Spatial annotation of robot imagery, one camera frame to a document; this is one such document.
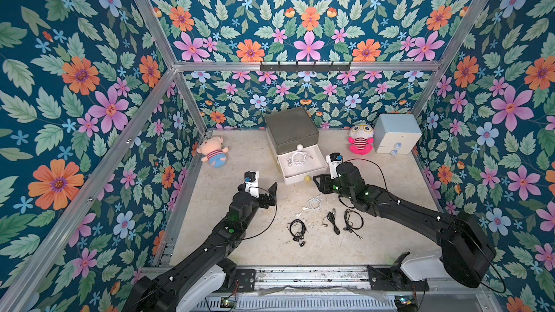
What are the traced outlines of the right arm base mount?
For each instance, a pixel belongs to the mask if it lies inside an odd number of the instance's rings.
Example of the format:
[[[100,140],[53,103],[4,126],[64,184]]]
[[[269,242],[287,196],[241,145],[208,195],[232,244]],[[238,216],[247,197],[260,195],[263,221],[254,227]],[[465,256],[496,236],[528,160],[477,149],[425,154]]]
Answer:
[[[389,267],[374,267],[367,265],[371,289],[394,292],[429,291],[429,285],[426,280],[412,280],[401,270],[401,264],[409,254],[409,251],[403,252]]]

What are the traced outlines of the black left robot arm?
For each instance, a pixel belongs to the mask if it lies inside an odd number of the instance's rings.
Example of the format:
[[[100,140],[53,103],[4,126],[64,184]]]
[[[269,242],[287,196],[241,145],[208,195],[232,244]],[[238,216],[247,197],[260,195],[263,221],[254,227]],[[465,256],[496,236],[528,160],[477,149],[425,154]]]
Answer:
[[[123,310],[190,311],[212,292],[230,286],[236,264],[228,256],[247,239],[247,228],[258,209],[277,207],[277,183],[258,197],[251,195],[252,189],[262,190],[248,183],[238,187],[225,217],[192,254],[153,280],[137,281]]]

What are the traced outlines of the white wired earphones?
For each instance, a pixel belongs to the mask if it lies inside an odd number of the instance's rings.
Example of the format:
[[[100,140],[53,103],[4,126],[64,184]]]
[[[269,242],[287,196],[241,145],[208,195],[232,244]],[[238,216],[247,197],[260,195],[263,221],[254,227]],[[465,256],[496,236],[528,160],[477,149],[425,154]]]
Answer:
[[[318,213],[322,209],[322,200],[319,197],[320,195],[316,195],[311,199],[308,199],[305,204],[301,206],[300,210],[295,214],[296,217],[309,217]]]
[[[303,166],[308,160],[312,160],[312,156],[303,150],[297,150],[286,159],[288,166]]]

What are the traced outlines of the pink white plush toy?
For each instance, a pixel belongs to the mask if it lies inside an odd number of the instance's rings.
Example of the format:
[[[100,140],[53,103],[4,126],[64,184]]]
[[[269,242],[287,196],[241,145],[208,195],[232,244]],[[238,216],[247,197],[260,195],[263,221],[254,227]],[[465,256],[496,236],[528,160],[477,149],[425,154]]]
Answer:
[[[348,142],[353,154],[367,155],[374,149],[374,129],[370,124],[357,124],[351,127]]]

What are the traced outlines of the three-tier colored drawer cabinet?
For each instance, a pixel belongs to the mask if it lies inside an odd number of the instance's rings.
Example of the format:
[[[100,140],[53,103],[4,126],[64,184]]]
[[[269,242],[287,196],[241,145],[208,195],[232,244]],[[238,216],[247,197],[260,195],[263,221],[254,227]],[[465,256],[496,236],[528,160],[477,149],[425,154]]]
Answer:
[[[307,111],[291,108],[265,117],[273,153],[286,178],[322,168],[319,131]]]

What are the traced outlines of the black wired earphones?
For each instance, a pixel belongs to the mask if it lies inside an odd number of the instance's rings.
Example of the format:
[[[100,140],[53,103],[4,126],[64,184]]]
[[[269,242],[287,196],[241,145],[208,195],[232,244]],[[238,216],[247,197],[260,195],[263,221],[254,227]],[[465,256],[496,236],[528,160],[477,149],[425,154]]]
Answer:
[[[358,231],[364,227],[364,218],[361,214],[354,209],[346,209],[343,219],[345,223],[344,231],[354,234],[358,239],[363,240],[364,238],[358,234]]]
[[[305,235],[307,232],[305,223],[300,219],[294,219],[287,225],[287,228],[292,240],[299,244],[301,248],[304,247],[306,245]]]
[[[326,216],[322,219],[321,226],[324,228],[331,226],[335,235],[341,234],[341,230],[336,222],[335,210],[326,214]]]

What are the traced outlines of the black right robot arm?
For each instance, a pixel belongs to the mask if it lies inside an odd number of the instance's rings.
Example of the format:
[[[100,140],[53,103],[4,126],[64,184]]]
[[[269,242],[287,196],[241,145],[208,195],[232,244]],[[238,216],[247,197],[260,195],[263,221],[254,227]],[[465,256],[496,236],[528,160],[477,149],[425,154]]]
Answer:
[[[346,198],[359,212],[427,237],[441,248],[441,262],[453,280],[469,288],[480,286],[497,253],[474,216],[445,214],[394,196],[386,188],[366,183],[350,162],[339,164],[335,171],[335,177],[313,177],[319,192]]]

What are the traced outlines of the black hook rail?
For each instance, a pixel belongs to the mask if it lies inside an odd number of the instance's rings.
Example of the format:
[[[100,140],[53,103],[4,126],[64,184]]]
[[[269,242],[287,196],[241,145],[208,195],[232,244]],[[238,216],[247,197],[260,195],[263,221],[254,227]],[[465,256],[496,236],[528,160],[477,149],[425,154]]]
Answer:
[[[261,62],[260,72],[347,72],[351,70],[351,63],[339,62]]]

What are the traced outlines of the white blue mini drawer cabinet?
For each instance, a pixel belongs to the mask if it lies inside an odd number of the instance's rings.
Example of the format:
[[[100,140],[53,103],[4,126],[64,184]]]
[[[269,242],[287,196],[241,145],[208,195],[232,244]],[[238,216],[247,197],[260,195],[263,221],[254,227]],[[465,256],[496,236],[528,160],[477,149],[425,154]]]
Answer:
[[[374,127],[374,149],[377,154],[407,155],[421,137],[413,114],[380,114]]]

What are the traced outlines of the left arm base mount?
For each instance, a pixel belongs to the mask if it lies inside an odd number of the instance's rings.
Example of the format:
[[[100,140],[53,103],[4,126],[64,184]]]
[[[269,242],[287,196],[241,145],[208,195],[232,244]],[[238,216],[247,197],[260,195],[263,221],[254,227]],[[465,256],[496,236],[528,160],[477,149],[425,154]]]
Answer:
[[[236,263],[230,259],[224,259],[218,263],[223,270],[225,278],[218,293],[249,293],[255,288],[257,270],[238,268]]]

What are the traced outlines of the pink pig plush toy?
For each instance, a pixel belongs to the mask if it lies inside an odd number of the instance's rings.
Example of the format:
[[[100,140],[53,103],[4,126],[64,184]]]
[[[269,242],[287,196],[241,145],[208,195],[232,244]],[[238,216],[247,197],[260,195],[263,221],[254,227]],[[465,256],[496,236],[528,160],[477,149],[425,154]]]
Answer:
[[[227,162],[229,148],[224,147],[222,137],[211,137],[204,140],[196,149],[203,163],[208,163],[213,168],[221,168]]]

